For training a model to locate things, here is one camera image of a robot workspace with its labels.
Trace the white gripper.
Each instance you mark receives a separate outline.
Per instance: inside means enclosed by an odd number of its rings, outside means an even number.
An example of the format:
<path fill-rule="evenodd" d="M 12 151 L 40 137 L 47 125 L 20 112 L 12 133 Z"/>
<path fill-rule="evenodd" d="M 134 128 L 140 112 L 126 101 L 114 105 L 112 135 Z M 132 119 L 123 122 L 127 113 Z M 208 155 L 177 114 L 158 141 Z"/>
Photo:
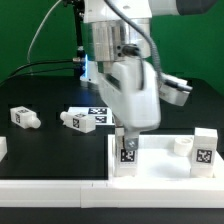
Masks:
<path fill-rule="evenodd" d="M 126 150 L 138 149 L 139 134 L 134 132 L 154 130 L 160 125 L 159 98 L 183 106 L 192 90 L 186 80 L 171 75 L 162 74 L 159 81 L 152 65 L 146 61 L 143 65 L 143 89 L 140 89 L 142 72 L 137 58 L 114 62 L 110 73 L 98 76 L 102 100 L 130 131 L 124 134 Z"/>

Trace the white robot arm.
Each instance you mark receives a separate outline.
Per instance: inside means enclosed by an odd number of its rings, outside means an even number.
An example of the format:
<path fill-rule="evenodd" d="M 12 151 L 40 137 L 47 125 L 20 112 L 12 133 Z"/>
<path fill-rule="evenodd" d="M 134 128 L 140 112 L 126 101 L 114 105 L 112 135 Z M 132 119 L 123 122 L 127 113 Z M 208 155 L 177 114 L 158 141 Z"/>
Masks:
<path fill-rule="evenodd" d="M 84 23 L 97 64 L 100 96 L 124 127 L 123 147 L 136 150 L 139 134 L 161 121 L 160 99 L 182 106 L 192 87 L 162 72 L 150 19 L 204 14 L 218 0 L 84 0 Z"/>

